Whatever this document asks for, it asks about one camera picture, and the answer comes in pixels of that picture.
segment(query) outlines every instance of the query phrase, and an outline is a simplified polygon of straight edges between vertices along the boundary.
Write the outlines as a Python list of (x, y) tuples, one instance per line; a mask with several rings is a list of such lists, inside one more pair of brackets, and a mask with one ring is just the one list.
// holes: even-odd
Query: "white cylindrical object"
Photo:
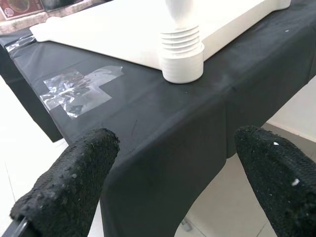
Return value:
[(165, 0), (165, 6), (159, 53), (163, 77), (172, 83), (195, 81), (202, 76), (204, 64), (196, 0)]
[(199, 79), (203, 74), (204, 45), (189, 54), (175, 55), (161, 54), (160, 66), (163, 77), (172, 83), (183, 84)]

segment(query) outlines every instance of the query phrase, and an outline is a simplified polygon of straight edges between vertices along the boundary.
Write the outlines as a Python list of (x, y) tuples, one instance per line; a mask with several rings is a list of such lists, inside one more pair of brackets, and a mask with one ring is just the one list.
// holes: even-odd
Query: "transparent tape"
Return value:
[(110, 100), (99, 87), (122, 75), (122, 67), (117, 66), (105, 66), (86, 76), (72, 70), (45, 80), (49, 91), (40, 99), (48, 110), (60, 105), (74, 119)]
[(19, 38), (18, 40), (12, 42), (11, 44), (6, 45), (5, 49), (7, 50), (8, 53), (11, 53), (14, 50), (23, 48), (27, 45), (34, 43), (34, 42), (36, 42), (36, 39), (33, 35), (23, 36), (23, 37)]

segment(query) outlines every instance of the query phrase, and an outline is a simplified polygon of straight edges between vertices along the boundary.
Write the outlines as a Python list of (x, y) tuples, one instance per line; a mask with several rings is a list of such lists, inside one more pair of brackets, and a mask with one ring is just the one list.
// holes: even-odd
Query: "white foam board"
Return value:
[[(204, 60), (291, 0), (197, 0)], [(31, 27), (37, 41), (54, 41), (148, 67), (159, 65), (163, 0), (114, 0)]]

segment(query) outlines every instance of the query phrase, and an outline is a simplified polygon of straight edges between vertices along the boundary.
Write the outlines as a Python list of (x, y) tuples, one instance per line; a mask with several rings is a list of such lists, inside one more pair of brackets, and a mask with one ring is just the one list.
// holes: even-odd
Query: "black plastic tablecloth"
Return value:
[[(124, 75), (101, 88), (112, 99), (70, 119), (49, 113), (71, 143), (90, 129), (115, 132), (121, 151), (101, 195), (107, 237), (171, 237), (198, 195), (235, 153), (242, 125), (263, 125), (316, 74), (316, 1), (293, 0), (204, 64), (203, 76), (174, 85), (160, 71), (52, 43), (10, 57), (37, 96), (44, 80), (112, 65)], [(28, 30), (1, 36), (8, 45)]]

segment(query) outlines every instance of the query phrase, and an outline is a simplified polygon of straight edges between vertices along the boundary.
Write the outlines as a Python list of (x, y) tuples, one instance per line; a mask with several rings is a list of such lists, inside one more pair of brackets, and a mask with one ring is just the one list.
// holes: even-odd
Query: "framed picture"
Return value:
[(44, 11), (40, 0), (0, 0), (0, 11), (6, 20)]

